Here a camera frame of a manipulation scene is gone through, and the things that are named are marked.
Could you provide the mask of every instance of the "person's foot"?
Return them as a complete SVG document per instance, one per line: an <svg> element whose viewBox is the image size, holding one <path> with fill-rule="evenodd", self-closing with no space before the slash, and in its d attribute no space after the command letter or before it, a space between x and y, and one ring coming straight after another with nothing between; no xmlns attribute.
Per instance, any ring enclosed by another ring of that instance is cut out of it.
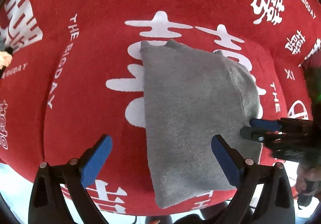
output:
<svg viewBox="0 0 321 224"><path fill-rule="evenodd" d="M173 224L172 217L167 216L147 216L145 224Z"/></svg>

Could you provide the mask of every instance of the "blue gripper pad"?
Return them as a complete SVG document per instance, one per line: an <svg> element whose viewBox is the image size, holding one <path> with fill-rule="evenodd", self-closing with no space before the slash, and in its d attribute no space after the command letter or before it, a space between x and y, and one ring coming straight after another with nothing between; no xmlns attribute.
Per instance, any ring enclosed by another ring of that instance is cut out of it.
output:
<svg viewBox="0 0 321 224"><path fill-rule="evenodd" d="M277 121L252 119L250 121L252 127L259 127L266 131L281 131L281 125Z"/></svg>
<svg viewBox="0 0 321 224"><path fill-rule="evenodd" d="M107 160L112 147L113 142L111 137L105 135L105 137L100 140L99 146L96 148L90 159L82 168L81 184L84 189L95 182L95 179Z"/></svg>
<svg viewBox="0 0 321 224"><path fill-rule="evenodd" d="M239 186L241 185L240 177L241 177L241 174L243 174L243 172L241 172L241 170L233 162L231 156L229 155L227 150L224 148L224 146L221 144L221 142L219 141L216 135L212 138L211 147L212 147L212 152L214 153L227 180L229 181L229 184L232 186L235 186L238 189Z"/></svg>

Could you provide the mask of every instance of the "silver bolt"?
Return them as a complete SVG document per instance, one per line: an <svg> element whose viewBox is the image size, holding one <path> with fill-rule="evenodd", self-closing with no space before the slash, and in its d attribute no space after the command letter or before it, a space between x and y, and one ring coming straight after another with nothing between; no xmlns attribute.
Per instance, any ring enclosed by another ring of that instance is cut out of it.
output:
<svg viewBox="0 0 321 224"><path fill-rule="evenodd" d="M279 169L283 169L283 168L284 168L283 163L280 163L280 162L277 162L277 163L276 163L276 166L277 166Z"/></svg>
<svg viewBox="0 0 321 224"><path fill-rule="evenodd" d="M247 165L253 165L253 164L254 164L254 161L253 161L252 159L246 159L246 160L245 160L245 163L246 163Z"/></svg>
<svg viewBox="0 0 321 224"><path fill-rule="evenodd" d="M70 160L69 162L71 165L76 165L78 163L78 159L77 158L73 158Z"/></svg>
<svg viewBox="0 0 321 224"><path fill-rule="evenodd" d="M47 162L40 163L40 168L41 169L46 168L46 167L47 167Z"/></svg>

